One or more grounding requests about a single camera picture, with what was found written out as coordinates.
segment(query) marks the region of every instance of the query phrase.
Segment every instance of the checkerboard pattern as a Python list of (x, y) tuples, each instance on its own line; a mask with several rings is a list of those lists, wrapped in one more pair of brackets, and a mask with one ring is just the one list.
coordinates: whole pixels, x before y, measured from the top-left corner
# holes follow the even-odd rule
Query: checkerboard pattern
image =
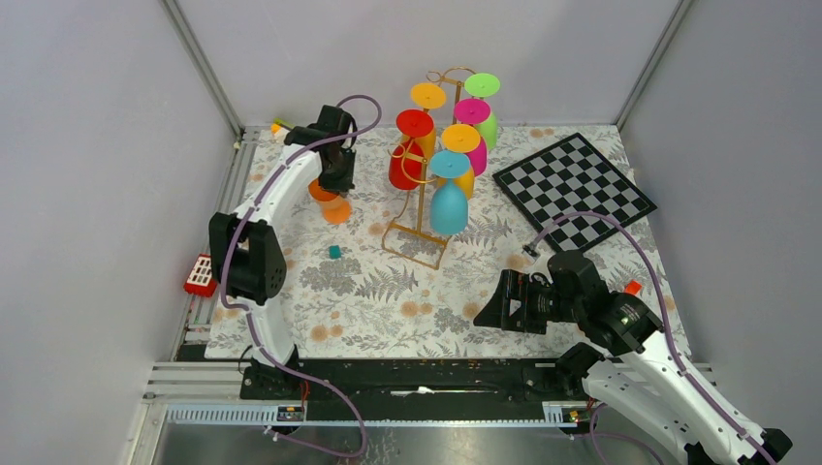
[[(631, 181), (579, 133), (493, 176), (537, 231), (554, 218), (595, 211), (630, 225), (656, 209)], [(546, 235), (555, 251), (586, 251), (617, 230), (593, 217), (576, 217)]]

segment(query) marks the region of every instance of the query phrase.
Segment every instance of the table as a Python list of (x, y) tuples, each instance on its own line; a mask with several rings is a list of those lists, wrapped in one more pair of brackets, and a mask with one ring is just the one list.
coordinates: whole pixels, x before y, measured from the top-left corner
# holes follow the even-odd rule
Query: table
[[(501, 128), (497, 146), (489, 154), (488, 170), (476, 179), (468, 228), (451, 240), (436, 271), (381, 248), (386, 225), (405, 202), (405, 191), (398, 191), (388, 181), (388, 151), (398, 142), (399, 131), (377, 128), (360, 136), (354, 178), (357, 187), (348, 197), (353, 207), (349, 220), (339, 226), (329, 225), (306, 188), (291, 219), (277, 231), (288, 275), (282, 292), (274, 299), (283, 307), (300, 356), (559, 357), (577, 342), (585, 341), (576, 326), (569, 324), (550, 324), (546, 335), (503, 332), (471, 324), (493, 294), (500, 270), (546, 272), (546, 260), (552, 254), (543, 242), (537, 263), (530, 264), (524, 257), (522, 246), (533, 239), (536, 231), (490, 175), (578, 132), (633, 180), (616, 126)], [(281, 150), (281, 140), (270, 132), (261, 135), (246, 197), (260, 186)], [(659, 274), (674, 337), (690, 354), (648, 219), (628, 230)], [(389, 240), (389, 245), (395, 247), (401, 243), (397, 237)], [(342, 250), (341, 259), (329, 258), (332, 245)], [(402, 247), (407, 254), (430, 252), (415, 241), (405, 242)], [(641, 283), (639, 297), (658, 314), (648, 271), (620, 234), (586, 255), (611, 289), (622, 289), (631, 280)], [(237, 358), (251, 344), (245, 319), (237, 310), (226, 310), (218, 303), (211, 323), (206, 357)]]

